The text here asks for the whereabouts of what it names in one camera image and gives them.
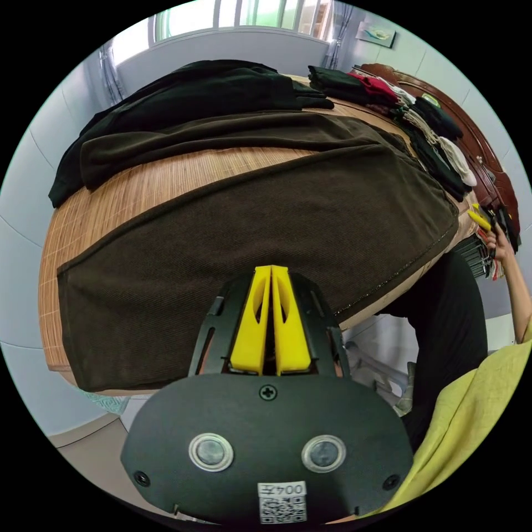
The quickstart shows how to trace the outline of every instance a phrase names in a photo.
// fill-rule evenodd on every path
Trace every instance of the hand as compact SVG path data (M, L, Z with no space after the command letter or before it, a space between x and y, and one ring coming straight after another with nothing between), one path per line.
M488 232L487 246L495 250L495 258L501 262L514 256L514 250L499 224L495 225L495 233Z

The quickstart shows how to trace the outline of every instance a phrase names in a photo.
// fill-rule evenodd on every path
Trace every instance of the yellow clothing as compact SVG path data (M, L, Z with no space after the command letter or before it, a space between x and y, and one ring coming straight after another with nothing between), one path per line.
M444 388L412 469L378 512L391 510L435 488L479 447L508 405L532 348L532 319L524 342L504 347Z

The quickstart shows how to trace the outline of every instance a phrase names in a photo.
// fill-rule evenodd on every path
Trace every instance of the window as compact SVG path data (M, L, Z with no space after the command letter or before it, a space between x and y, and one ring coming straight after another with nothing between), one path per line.
M156 16L155 40L165 40L183 33L213 27L215 0L192 0Z
M192 0L119 33L112 52L119 65L171 37L238 26L280 28L331 41L332 20L333 0Z
M148 50L148 19L137 22L119 33L112 40L112 55L115 65Z
M332 0L192 0L156 15L155 41L201 30L260 26L331 39Z

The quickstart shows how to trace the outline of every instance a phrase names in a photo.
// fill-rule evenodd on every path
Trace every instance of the window frame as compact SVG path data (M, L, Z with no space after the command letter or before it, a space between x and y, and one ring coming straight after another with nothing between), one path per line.
M301 33L299 32L299 24L301 21L301 13L303 12L303 6L305 0L298 0L297 8L295 11L294 16L294 24L292 29L290 28L282 28L281 25L283 23L283 17L284 12L287 5L287 0L280 0L279 3L279 12L278 12L278 18L277 18L277 26L261 26L261 25L247 25L247 24L240 24L240 17L242 12L242 4L243 0L237 0L236 1L236 8L235 8L235 16L234 16L234 25L233 26L227 26L220 28L219 27L219 13L220 13L220 7L222 0L215 0L214 2L214 10L213 10L213 25L210 28L200 29L200 30L194 30L191 32L186 33L180 33L179 35L173 35L171 37L164 37L161 38L163 35L168 35L169 30L169 11L170 9L165 9L161 13L157 13L156 15L152 15L151 17L148 17L147 19L147 31L148 31L148 48L145 50L148 52L152 48L158 48L161 46L165 46L166 44L170 44L176 40L180 39L188 39L191 37L195 37L197 35L208 35L213 33L223 33L223 32L241 32L241 33L247 33L247 32L261 32L261 33L277 33L282 35L296 35L299 38L303 39L310 39L314 42L319 43L327 43L329 42L326 39L314 37L312 34L314 33L314 28L316 26L316 21L318 17L318 12L320 8L321 1L323 0L316 0L316 7L314 9L314 15L313 15L313 22L312 22L312 30L311 34ZM327 11L325 13L326 22L324 27L328 28L330 30L331 24L333 22L333 1L329 0L329 4L327 6ZM258 3L259 0L255 0L254 5L254 13L253 13L253 19L256 21L257 18L257 9L258 9ZM132 55L131 57L128 57L121 63L116 64L116 67L119 68L121 65L127 63L134 57L136 57L138 54Z

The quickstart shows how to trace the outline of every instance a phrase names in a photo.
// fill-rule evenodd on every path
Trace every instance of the black pants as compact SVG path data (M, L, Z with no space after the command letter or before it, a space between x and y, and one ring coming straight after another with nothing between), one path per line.
M451 252L379 314L407 318L416 331L419 353L412 410L402 418L415 452L439 393L488 356L482 299L469 266Z

